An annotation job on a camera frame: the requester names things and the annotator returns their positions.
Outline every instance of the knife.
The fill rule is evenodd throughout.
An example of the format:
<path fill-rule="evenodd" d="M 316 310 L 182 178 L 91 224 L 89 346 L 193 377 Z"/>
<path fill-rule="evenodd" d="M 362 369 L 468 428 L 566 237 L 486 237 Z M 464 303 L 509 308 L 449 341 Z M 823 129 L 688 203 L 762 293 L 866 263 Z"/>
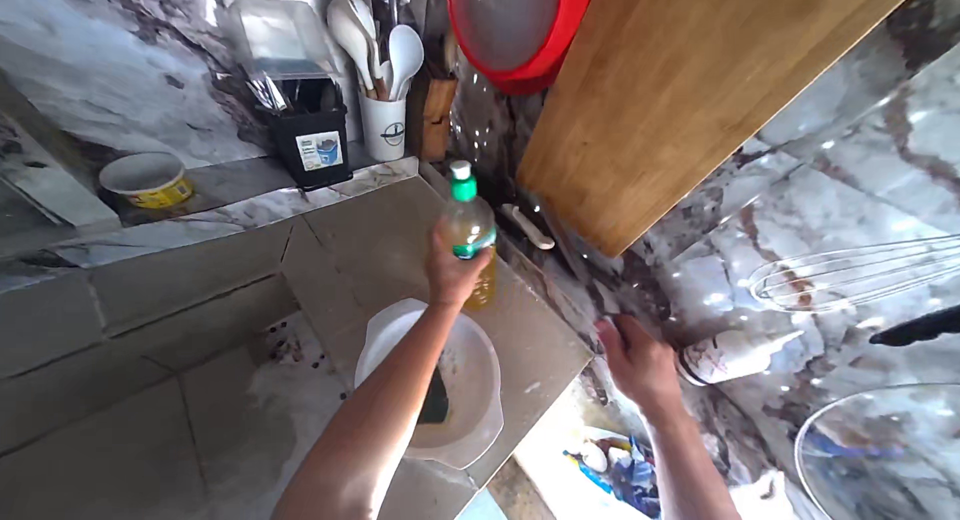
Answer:
<path fill-rule="evenodd" d="M 960 333 L 960 305 L 931 311 L 877 332 L 870 336 L 870 343 L 903 347 L 913 342 L 932 341 L 943 333 Z"/>

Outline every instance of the wooden cutting board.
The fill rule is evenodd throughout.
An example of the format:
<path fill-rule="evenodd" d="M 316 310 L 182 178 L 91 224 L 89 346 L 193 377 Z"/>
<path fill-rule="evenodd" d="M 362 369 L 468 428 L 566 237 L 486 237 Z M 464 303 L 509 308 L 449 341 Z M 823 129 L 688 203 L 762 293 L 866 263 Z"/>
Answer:
<path fill-rule="evenodd" d="M 591 0 L 518 180 L 609 256 L 904 0 Z"/>

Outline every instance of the black utensil holder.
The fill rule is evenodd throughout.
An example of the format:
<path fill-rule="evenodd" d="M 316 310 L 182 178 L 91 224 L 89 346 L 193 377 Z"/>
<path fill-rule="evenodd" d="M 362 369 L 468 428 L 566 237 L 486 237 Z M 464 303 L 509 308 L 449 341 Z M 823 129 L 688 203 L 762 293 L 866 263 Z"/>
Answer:
<path fill-rule="evenodd" d="M 333 109 L 269 115 L 267 126 L 283 167 L 298 187 L 312 191 L 354 178 L 347 152 L 347 106 L 339 93 Z"/>

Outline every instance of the hand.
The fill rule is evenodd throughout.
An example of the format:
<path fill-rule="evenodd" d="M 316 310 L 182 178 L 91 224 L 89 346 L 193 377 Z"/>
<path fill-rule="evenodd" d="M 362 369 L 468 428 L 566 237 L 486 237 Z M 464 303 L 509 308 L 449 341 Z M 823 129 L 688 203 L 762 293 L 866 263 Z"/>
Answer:
<path fill-rule="evenodd" d="M 426 256 L 430 304 L 454 305 L 460 309 L 474 292 L 480 271 L 493 258 L 494 249 L 489 247 L 478 252 L 472 259 L 454 256 L 450 245 L 444 243 L 441 223 L 437 222 L 430 231 L 430 253 Z"/>
<path fill-rule="evenodd" d="M 673 349 L 654 339 L 630 315 L 619 314 L 594 326 L 606 350 L 606 365 L 617 388 L 656 425 L 676 410 L 686 412 L 674 366 Z"/>

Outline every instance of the wooden knife block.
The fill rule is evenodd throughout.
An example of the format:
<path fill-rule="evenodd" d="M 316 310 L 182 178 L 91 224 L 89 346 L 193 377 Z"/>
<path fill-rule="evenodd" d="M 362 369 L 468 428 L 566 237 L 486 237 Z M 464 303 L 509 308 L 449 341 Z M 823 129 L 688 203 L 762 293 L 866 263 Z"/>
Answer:
<path fill-rule="evenodd" d="M 424 162 L 447 156 L 450 104 L 456 92 L 455 77 L 431 77 L 426 66 L 414 76 L 407 96 L 407 146 Z"/>

